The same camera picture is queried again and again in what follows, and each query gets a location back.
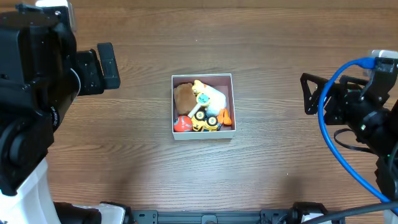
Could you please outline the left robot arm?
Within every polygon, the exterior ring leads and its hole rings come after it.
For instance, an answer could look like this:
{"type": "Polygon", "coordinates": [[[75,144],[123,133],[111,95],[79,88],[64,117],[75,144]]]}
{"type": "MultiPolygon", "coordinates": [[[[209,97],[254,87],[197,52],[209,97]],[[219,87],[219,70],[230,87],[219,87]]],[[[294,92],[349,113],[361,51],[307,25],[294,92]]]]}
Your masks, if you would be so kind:
{"type": "Polygon", "coordinates": [[[113,46],[78,51],[68,1],[17,4],[1,14],[1,222],[124,223],[120,205],[54,202],[47,154],[78,96],[121,84],[113,46]]]}

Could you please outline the wooden cat rattle drum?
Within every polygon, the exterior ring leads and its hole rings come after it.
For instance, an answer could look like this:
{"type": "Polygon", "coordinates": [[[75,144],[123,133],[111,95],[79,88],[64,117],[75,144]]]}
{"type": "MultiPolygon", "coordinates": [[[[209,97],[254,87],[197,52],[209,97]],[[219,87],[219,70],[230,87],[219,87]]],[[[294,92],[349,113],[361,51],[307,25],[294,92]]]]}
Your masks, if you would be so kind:
{"type": "Polygon", "coordinates": [[[191,110],[191,112],[189,112],[189,114],[188,114],[189,118],[193,118],[193,116],[199,109],[201,109],[201,108],[207,109],[209,107],[209,105],[211,104],[211,98],[204,93],[199,93],[196,97],[196,101],[197,101],[196,105],[191,110]]]}

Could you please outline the brown plush toy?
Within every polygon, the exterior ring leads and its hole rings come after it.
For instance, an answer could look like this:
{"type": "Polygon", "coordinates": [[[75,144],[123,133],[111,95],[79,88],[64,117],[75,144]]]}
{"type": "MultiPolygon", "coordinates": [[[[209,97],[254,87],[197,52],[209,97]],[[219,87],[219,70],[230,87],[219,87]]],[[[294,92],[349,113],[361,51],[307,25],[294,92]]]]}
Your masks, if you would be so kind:
{"type": "Polygon", "coordinates": [[[174,102],[179,115],[187,115],[197,104],[191,83],[183,83],[174,88],[174,102]]]}

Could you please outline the red ball toy with eye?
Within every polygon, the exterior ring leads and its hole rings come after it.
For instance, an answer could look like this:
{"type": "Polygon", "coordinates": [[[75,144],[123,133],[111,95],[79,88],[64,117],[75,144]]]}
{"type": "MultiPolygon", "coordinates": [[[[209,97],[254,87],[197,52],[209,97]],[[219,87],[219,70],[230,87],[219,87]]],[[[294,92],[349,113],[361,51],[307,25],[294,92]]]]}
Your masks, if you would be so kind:
{"type": "Polygon", "coordinates": [[[173,123],[174,131],[177,133],[190,132],[193,129],[193,123],[191,118],[182,115],[178,116],[173,123]]]}

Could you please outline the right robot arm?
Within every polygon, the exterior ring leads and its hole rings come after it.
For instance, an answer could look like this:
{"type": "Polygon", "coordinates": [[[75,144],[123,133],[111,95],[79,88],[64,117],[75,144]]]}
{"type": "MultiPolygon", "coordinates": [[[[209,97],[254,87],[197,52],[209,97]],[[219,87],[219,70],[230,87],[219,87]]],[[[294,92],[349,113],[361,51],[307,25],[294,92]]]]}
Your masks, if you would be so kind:
{"type": "Polygon", "coordinates": [[[397,107],[385,103],[397,81],[397,59],[363,57],[342,65],[330,79],[303,73],[300,83],[306,114],[315,114],[323,140],[335,159],[363,188],[381,202],[380,208],[397,214],[397,107]],[[377,188],[345,160],[330,137],[328,125],[343,125],[363,147],[357,151],[377,156],[377,188]]]}

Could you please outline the white square box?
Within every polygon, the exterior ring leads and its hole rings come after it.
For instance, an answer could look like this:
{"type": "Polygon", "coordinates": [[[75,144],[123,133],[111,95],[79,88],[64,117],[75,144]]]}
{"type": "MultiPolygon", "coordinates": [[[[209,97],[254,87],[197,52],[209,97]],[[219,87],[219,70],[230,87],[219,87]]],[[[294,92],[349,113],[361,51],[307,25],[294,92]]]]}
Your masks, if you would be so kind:
{"type": "Polygon", "coordinates": [[[200,75],[173,75],[171,77],[172,85],[172,134],[175,140],[202,140],[202,139],[231,139],[236,132],[236,117],[234,107],[234,92],[233,92],[233,79],[230,73],[220,74],[200,74],[200,75]],[[174,88],[183,84],[191,83],[195,80],[199,80],[213,88],[219,90],[226,95],[227,110],[230,118],[232,119],[232,125],[226,126],[221,124],[221,128],[218,131],[212,132],[182,132],[177,133],[174,131],[173,123],[179,115],[175,102],[174,102],[174,88]]]}

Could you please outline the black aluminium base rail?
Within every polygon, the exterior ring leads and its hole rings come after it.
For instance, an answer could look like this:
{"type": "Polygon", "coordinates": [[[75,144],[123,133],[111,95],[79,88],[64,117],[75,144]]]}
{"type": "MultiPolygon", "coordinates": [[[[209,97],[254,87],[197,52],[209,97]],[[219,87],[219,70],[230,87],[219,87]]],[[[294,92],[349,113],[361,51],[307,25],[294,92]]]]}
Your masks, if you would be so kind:
{"type": "Polygon", "coordinates": [[[288,210],[263,209],[235,212],[158,212],[157,210],[133,210],[134,223],[154,224],[265,224],[287,223],[288,210]]]}

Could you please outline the white plush duck toy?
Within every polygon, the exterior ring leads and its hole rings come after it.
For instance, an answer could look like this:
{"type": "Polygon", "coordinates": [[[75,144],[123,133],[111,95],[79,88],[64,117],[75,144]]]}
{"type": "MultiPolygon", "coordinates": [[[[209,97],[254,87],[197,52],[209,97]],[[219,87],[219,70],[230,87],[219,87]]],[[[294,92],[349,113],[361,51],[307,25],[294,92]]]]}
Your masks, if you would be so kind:
{"type": "Polygon", "coordinates": [[[232,119],[226,108],[227,102],[225,94],[199,80],[193,82],[192,90],[196,97],[199,93],[204,93],[211,98],[211,104],[205,109],[207,116],[216,116],[220,124],[226,126],[232,125],[232,119]]]}

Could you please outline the yellow and blue toy truck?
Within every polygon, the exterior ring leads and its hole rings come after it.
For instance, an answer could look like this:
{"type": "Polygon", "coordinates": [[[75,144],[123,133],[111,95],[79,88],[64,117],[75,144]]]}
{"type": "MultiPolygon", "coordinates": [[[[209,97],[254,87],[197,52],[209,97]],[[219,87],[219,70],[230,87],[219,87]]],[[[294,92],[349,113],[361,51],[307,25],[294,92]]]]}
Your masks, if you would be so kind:
{"type": "Polygon", "coordinates": [[[221,124],[216,116],[207,116],[204,110],[198,110],[192,118],[194,132],[218,131],[221,124]]]}

